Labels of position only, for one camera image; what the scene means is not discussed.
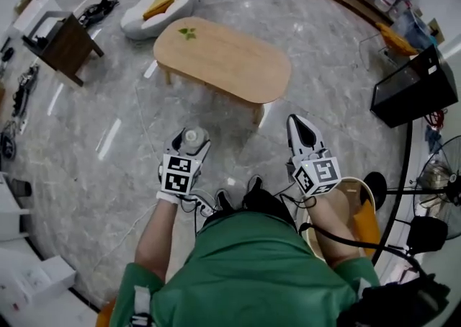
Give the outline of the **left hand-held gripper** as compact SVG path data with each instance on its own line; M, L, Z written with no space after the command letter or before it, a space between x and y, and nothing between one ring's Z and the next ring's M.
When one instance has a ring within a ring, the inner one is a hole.
M162 191L178 196L191 193L211 146L209 138L183 135L184 131L183 127L164 143L163 161L158 168Z

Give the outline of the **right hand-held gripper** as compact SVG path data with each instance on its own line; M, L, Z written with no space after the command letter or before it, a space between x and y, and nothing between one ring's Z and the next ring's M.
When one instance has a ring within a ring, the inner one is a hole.
M309 120L291 114L287 118L287 139L292 157L286 163L289 182L304 197L330 192L341 181L338 161L325 148L320 130Z

